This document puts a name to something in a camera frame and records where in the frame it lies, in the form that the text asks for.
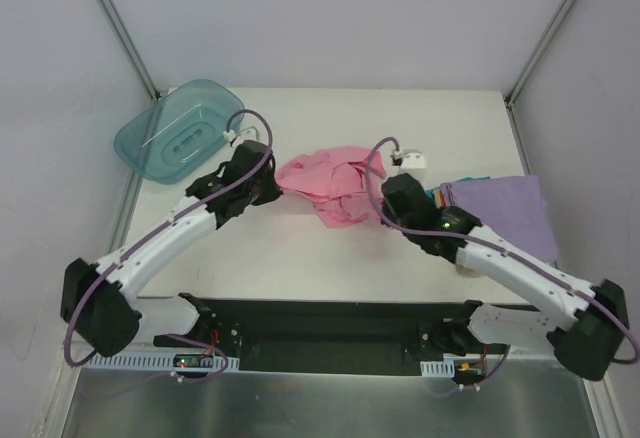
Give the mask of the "pink t shirt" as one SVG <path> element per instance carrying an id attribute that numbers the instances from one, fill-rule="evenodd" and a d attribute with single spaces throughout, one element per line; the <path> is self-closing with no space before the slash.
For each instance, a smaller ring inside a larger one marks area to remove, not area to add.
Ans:
<path id="1" fill-rule="evenodd" d="M 343 146 L 299 155 L 276 172 L 285 193 L 311 201 L 328 228 L 344 228 L 375 215 L 366 190 L 366 163 L 370 150 Z"/>

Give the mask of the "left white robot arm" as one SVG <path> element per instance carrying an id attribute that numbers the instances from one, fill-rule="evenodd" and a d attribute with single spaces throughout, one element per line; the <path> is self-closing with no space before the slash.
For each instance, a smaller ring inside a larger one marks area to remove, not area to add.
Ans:
<path id="1" fill-rule="evenodd" d="M 65 269 L 60 315 L 102 357 L 134 341 L 184 341 L 211 346 L 212 310 L 194 295 L 143 298 L 145 286 L 198 240 L 240 216 L 248 206 L 277 200 L 275 159 L 254 140 L 238 145 L 230 160 L 196 179 L 163 222 L 130 248 L 94 263 L 78 258 Z"/>

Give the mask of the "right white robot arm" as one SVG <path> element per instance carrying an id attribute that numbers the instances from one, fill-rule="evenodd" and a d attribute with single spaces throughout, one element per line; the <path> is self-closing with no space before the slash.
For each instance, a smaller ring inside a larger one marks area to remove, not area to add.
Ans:
<path id="1" fill-rule="evenodd" d="M 623 341 L 632 341 L 624 290 L 574 277 L 509 243 L 456 207 L 437 207 L 420 183 L 403 173 L 381 186 L 384 223 L 425 253 L 484 275 L 523 298 L 531 310 L 480 303 L 450 327 L 452 345 L 473 352 L 484 344 L 551 353 L 574 375 L 601 380 Z"/>

